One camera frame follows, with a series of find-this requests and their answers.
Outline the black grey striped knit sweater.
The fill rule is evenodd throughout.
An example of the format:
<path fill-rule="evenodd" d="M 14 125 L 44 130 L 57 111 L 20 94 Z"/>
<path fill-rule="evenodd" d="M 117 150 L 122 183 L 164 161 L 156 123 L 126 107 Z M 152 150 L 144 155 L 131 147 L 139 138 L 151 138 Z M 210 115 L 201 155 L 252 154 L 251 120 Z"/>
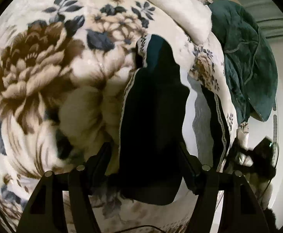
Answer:
<path fill-rule="evenodd" d="M 176 63 L 165 39 L 141 37 L 135 62 L 119 128 L 121 195 L 168 205 L 186 189 L 190 159 L 220 167 L 230 132 L 219 96 Z"/>

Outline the dark green quilted garment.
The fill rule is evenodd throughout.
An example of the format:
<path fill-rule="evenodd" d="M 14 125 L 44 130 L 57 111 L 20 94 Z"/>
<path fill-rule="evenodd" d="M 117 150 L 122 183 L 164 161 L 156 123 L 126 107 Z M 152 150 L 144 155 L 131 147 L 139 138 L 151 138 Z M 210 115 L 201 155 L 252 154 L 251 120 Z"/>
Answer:
<path fill-rule="evenodd" d="M 271 47 L 243 6 L 229 0 L 209 5 L 212 32 L 223 49 L 226 82 L 239 124 L 252 113 L 268 120 L 275 103 L 278 71 Z"/>

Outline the cream white pillow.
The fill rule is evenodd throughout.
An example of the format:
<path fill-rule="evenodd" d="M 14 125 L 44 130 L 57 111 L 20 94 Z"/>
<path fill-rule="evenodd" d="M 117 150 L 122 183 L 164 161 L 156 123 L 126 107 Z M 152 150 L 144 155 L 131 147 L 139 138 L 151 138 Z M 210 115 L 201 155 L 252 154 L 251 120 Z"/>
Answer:
<path fill-rule="evenodd" d="M 176 21 L 197 45 L 206 42 L 212 28 L 212 0 L 149 0 Z"/>

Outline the floral fleece bed blanket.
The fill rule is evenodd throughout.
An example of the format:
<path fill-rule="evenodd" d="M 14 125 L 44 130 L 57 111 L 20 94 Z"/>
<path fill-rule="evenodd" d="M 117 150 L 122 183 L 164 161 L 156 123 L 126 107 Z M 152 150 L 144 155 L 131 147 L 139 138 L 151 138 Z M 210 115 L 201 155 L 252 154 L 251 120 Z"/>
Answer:
<path fill-rule="evenodd" d="M 193 33 L 151 0 L 13 0 L 0 16 L 0 226 L 15 232 L 42 175 L 62 174 L 119 142 L 122 97 L 145 34 L 169 42 L 189 86 L 184 136 L 203 163 L 224 166 L 237 112 L 213 0 L 192 0 Z"/>

